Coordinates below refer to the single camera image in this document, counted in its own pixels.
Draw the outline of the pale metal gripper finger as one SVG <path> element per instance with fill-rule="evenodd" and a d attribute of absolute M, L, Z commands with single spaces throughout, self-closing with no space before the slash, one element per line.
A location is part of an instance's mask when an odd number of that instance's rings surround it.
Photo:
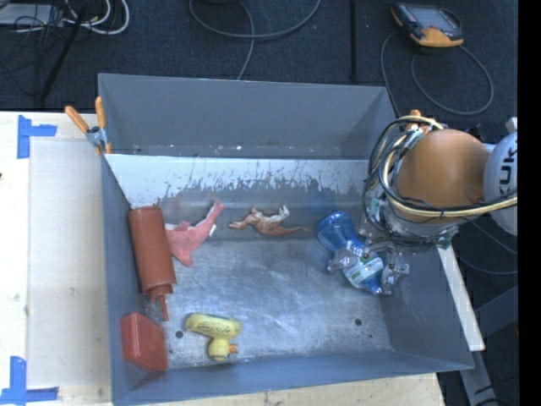
<path fill-rule="evenodd" d="M 381 295 L 391 296 L 393 288 L 407 275 L 410 274 L 410 264 L 402 252 L 390 253 L 384 263 L 381 273 Z"/>
<path fill-rule="evenodd" d="M 363 258 L 364 253 L 363 248 L 354 247 L 349 249 L 346 246 L 341 247 L 338 251 L 334 252 L 334 255 L 328 261 L 326 271 L 333 273 L 355 266 Z"/>

